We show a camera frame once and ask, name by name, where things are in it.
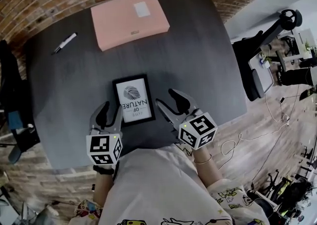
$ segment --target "picture frame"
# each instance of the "picture frame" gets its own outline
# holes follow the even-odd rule
[[[115,99],[122,105],[122,127],[155,120],[146,74],[116,79],[112,82]]]

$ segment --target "marker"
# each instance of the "marker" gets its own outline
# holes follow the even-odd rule
[[[69,37],[67,37],[63,42],[60,43],[60,45],[54,50],[53,54],[58,53],[61,49],[63,49],[71,40],[73,40],[77,36],[77,32],[71,34]]]

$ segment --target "black office chair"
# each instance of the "black office chair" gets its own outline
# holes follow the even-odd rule
[[[259,31],[256,36],[242,39],[232,45],[240,69],[243,87],[250,101],[264,96],[258,73],[249,66],[250,59],[261,51],[260,47],[262,45],[268,45],[283,30],[292,30],[301,26],[302,22],[303,18],[298,10],[287,9],[282,11],[279,19],[264,33]]]
[[[5,40],[0,41],[0,62],[0,104],[16,140],[16,146],[9,154],[9,161],[14,164],[23,152],[40,140],[33,121],[30,87],[21,79],[17,60]]]

